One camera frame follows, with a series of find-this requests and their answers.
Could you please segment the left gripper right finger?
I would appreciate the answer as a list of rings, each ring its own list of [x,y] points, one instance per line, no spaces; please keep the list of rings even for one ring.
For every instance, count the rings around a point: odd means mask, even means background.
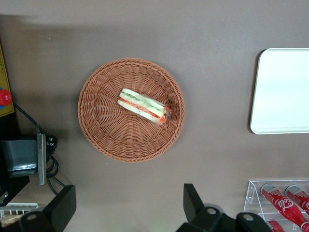
[[[188,222],[192,222],[196,215],[204,208],[197,190],[193,184],[186,183],[183,186],[183,209]]]

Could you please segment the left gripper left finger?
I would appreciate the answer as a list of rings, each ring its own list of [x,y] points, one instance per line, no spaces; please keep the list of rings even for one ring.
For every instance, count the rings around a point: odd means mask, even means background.
[[[43,209],[50,224],[57,232],[63,232],[76,212],[75,185],[65,186]]]

